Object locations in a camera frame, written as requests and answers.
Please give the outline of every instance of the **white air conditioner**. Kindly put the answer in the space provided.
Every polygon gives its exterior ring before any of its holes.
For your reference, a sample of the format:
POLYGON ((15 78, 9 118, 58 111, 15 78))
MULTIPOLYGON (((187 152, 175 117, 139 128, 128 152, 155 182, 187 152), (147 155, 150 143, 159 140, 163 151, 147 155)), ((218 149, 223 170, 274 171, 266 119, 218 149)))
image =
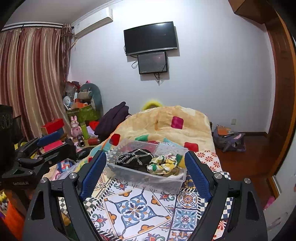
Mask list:
POLYGON ((112 9, 106 7, 75 24, 74 34, 77 38, 81 38, 91 31, 94 31, 95 29, 111 22, 113 22, 112 9))

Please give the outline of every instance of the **bed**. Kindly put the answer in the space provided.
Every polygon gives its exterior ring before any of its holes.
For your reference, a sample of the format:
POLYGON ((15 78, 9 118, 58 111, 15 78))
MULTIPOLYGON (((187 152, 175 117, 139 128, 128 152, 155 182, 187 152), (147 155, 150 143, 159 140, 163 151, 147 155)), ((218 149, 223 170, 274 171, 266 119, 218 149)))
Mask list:
MULTIPOLYGON (((208 117, 199 111, 174 106, 134 114, 122 122, 81 163, 86 163, 97 150, 108 153, 120 140, 126 138, 187 147, 213 172, 220 172, 230 179, 229 174, 222 171, 215 153, 208 117)), ((63 199, 60 199, 60 204, 63 213, 67 214, 63 199)), ((130 186, 124 181, 108 179, 103 173, 92 197, 84 204, 103 239, 129 241, 186 241, 207 206, 205 200, 198 196, 189 173, 177 195, 130 186), (135 201, 146 208, 141 213, 143 218, 123 215, 125 208, 135 201)), ((232 198, 228 198, 214 239, 223 234, 231 204, 232 198)))

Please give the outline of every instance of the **metal bolt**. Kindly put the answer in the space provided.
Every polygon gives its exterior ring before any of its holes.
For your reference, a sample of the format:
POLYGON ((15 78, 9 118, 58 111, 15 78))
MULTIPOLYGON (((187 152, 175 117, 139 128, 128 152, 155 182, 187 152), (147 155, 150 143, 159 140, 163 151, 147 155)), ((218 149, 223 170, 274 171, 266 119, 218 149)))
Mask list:
POLYGON ((43 177, 43 178, 41 178, 41 180, 40 180, 41 183, 45 183, 46 181, 47 181, 47 177, 43 177))
POLYGON ((248 183, 248 184, 251 183, 251 179, 249 179, 247 177, 244 179, 244 181, 245 181, 245 183, 248 183))
POLYGON ((69 174, 70 179, 74 179, 75 177, 77 177, 77 173, 73 172, 69 174))
POLYGON ((217 178, 217 179, 221 179, 221 178, 222 178, 222 174, 216 172, 216 173, 214 174, 214 177, 217 178))

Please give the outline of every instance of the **television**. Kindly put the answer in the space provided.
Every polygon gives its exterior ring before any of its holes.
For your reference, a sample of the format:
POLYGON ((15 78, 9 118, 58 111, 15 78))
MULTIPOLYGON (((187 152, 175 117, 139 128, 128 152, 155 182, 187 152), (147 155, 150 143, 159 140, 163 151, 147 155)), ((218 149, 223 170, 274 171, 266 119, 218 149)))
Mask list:
POLYGON ((126 29, 124 43, 126 55, 178 48, 173 22, 126 29))
POLYGON ((166 52, 152 52, 138 55, 139 74, 167 72, 166 52))

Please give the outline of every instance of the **backpack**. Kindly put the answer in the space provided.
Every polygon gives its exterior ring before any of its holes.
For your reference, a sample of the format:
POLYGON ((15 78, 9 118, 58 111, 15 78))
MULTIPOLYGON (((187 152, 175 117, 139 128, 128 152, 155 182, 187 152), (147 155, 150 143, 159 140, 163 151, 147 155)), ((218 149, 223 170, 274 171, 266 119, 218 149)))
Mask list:
POLYGON ((217 127, 214 130, 213 141, 216 147, 226 151, 246 151, 244 143, 245 133, 234 132, 232 136, 222 137, 218 135, 217 127))

